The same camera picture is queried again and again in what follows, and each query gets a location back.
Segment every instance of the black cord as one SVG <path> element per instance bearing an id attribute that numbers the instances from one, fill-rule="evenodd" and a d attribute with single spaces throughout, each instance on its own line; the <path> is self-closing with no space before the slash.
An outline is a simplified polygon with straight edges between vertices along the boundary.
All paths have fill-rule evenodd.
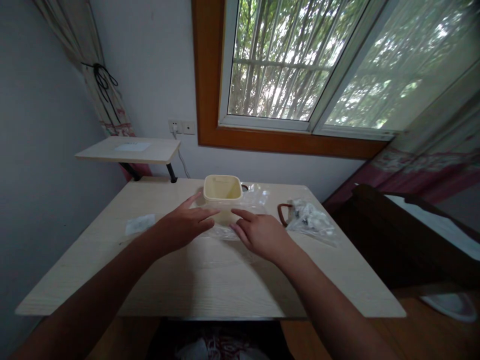
<path id="1" fill-rule="evenodd" d="M 121 124 L 119 116 L 117 115 L 117 111 L 115 110 L 114 104 L 112 103 L 112 100 L 110 99 L 109 93 L 107 92 L 107 90 L 110 88 L 109 87 L 109 82 L 107 81 L 107 78 L 103 74 L 100 73 L 100 70 L 103 70 L 105 73 L 108 74 L 108 78 L 110 79 L 113 86 L 118 86 L 119 85 L 118 81 L 112 75 L 110 75 L 107 68 L 105 66 L 103 66 L 102 64 L 94 63 L 93 65 L 90 65 L 90 64 L 87 64 L 87 63 L 84 63 L 84 62 L 82 62 L 82 64 L 89 67 L 89 68 L 93 68 L 93 75 L 95 76 L 96 84 L 98 86 L 98 89 L 100 90 L 100 94 L 103 96 L 103 98 L 105 99 L 105 101 L 107 103 L 110 103 L 111 109 L 113 110 L 113 113 L 115 114 L 116 120 L 118 121 L 119 124 Z M 110 118 L 109 112 L 107 111 L 106 114 L 108 115 L 108 118 L 110 119 L 111 125 L 115 129 L 115 126 L 112 122 L 112 119 Z"/>

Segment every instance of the desk leg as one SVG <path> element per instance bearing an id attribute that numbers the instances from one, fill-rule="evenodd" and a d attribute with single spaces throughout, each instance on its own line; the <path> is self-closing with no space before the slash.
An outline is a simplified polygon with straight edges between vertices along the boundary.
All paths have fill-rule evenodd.
<path id="1" fill-rule="evenodd" d="M 142 178 L 128 162 L 120 162 L 120 165 L 131 175 L 133 180 L 138 181 Z"/>
<path id="2" fill-rule="evenodd" d="M 176 183 L 177 182 L 177 177 L 175 176 L 172 164 L 167 164 L 166 168 L 168 169 L 168 173 L 170 174 L 170 182 L 171 183 Z"/>

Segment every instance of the clear plastic wrap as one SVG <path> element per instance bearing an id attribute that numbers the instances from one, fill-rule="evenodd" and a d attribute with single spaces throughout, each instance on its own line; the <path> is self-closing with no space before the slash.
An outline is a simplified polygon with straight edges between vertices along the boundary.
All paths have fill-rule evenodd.
<path id="1" fill-rule="evenodd" d="M 240 219 L 239 216 L 231 212 L 232 209 L 247 210 L 253 214 L 268 214 L 265 203 L 270 195 L 268 190 L 263 189 L 261 184 L 252 184 L 248 186 L 248 190 L 243 192 L 241 201 L 207 203 L 202 208 L 220 209 L 220 213 L 212 216 L 215 225 L 202 233 L 199 238 L 219 238 L 222 240 L 240 240 L 235 231 L 230 228 L 230 224 L 234 224 Z"/>
<path id="2" fill-rule="evenodd" d="M 327 214 L 311 202 L 297 198 L 289 201 L 288 231 L 305 234 L 331 247 L 338 247 L 339 237 Z"/>

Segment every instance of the curtain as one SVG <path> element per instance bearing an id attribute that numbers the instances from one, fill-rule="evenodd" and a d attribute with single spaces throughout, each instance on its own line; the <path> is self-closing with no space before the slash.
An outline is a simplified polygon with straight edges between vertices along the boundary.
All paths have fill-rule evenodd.
<path id="1" fill-rule="evenodd" d="M 90 3 L 86 0 L 34 2 L 60 39 L 68 57 L 81 64 L 85 83 L 105 134 L 134 137 L 135 133 L 122 99 L 115 90 L 118 83 L 105 67 Z M 152 175 L 147 164 L 132 165 L 141 175 Z"/>
<path id="2" fill-rule="evenodd" d="M 478 80 L 477 76 L 470 79 L 471 83 Z M 417 118 L 337 189 L 323 204 L 325 208 L 330 213 L 337 210 L 351 197 L 356 184 L 416 194 L 435 204 L 480 182 L 480 91 L 453 116 L 445 114 L 451 108 L 448 97 L 457 102 L 467 92 L 453 89 L 447 93 L 440 99 L 439 110 L 433 107 Z"/>

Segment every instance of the brown cup handle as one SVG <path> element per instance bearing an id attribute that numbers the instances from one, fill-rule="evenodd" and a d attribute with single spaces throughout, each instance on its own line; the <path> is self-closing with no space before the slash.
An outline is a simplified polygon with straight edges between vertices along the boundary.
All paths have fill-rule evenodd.
<path id="1" fill-rule="evenodd" d="M 280 218 L 281 224 L 286 228 L 288 226 L 287 222 L 284 219 L 284 214 L 282 213 L 282 207 L 291 208 L 290 204 L 279 204 L 276 209 L 278 210 L 278 217 Z"/>

